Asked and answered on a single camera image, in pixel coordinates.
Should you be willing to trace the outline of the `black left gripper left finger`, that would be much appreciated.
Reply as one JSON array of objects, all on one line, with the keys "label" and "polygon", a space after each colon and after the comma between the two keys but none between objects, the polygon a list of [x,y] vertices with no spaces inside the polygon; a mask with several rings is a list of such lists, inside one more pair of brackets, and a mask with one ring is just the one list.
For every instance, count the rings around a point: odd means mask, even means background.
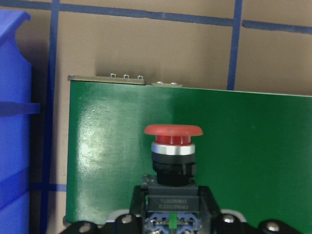
[{"label": "black left gripper left finger", "polygon": [[140,217],[141,219],[146,219],[147,217],[147,191],[141,186],[137,185],[134,187],[132,200],[130,204],[129,213]]}]

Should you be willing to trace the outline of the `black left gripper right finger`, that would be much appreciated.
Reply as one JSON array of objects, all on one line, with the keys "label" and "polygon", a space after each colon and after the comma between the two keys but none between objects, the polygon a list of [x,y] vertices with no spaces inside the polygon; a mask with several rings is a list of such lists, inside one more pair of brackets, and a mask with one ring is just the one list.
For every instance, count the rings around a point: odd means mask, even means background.
[{"label": "black left gripper right finger", "polygon": [[207,186],[199,186],[198,194],[200,198],[199,214],[201,219],[213,219],[221,214],[212,191]]}]

